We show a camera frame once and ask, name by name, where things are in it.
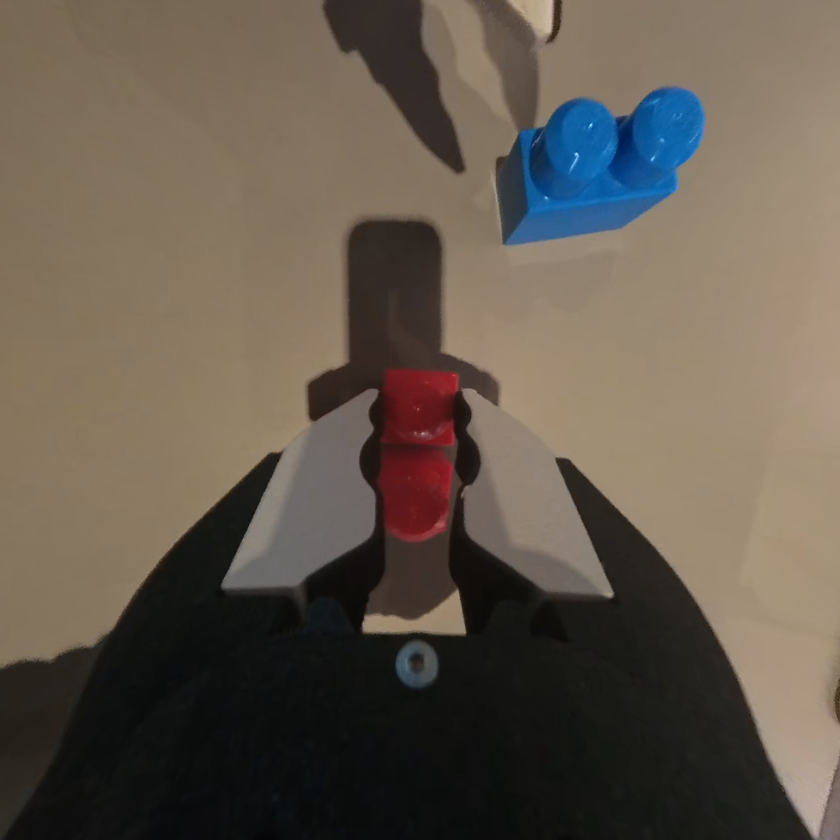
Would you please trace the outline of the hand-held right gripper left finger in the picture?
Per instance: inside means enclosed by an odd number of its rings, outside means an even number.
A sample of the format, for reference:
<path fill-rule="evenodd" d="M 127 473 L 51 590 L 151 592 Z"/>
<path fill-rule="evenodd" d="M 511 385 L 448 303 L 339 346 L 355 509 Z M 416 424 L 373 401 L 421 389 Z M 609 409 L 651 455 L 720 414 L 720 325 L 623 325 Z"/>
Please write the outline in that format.
<path fill-rule="evenodd" d="M 384 570 L 377 498 L 361 466 L 374 434 L 369 389 L 286 446 L 222 582 L 226 595 L 280 595 L 301 612 L 319 597 L 363 618 Z"/>

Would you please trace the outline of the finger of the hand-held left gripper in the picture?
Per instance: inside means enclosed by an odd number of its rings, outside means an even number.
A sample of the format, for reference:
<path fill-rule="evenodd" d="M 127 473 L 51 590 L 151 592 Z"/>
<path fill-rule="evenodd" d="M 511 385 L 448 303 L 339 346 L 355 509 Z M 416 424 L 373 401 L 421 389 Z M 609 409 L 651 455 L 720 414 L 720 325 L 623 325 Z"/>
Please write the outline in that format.
<path fill-rule="evenodd" d="M 554 42 L 563 22 L 563 1 L 509 1 L 508 4 L 540 44 Z"/>

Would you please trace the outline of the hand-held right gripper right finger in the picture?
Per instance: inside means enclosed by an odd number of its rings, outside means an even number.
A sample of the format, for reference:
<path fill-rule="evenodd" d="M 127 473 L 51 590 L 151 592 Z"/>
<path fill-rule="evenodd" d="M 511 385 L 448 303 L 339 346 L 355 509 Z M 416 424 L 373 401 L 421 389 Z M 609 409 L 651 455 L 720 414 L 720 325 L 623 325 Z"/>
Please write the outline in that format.
<path fill-rule="evenodd" d="M 476 390 L 461 391 L 477 455 L 463 479 L 465 535 L 542 595 L 611 600 L 613 588 L 553 451 Z"/>

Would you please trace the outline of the red mega block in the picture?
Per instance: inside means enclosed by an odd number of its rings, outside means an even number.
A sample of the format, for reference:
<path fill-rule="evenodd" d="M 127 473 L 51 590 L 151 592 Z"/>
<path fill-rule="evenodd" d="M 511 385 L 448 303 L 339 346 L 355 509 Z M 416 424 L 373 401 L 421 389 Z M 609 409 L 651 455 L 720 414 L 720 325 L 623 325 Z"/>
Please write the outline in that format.
<path fill-rule="evenodd" d="M 377 486 L 385 530 L 405 543 L 425 542 L 446 531 L 458 391 L 454 372 L 385 373 Z"/>

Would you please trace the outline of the blue two-stud mega block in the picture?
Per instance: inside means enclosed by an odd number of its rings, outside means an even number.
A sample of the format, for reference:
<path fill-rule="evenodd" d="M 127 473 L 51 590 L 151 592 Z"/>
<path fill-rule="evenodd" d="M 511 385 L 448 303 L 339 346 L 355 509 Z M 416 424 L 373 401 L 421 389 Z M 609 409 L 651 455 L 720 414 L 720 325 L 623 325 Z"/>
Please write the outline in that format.
<path fill-rule="evenodd" d="M 502 244 L 624 228 L 677 191 L 705 128 L 700 99 L 682 87 L 655 89 L 622 116 L 591 98 L 564 102 L 498 166 Z"/>

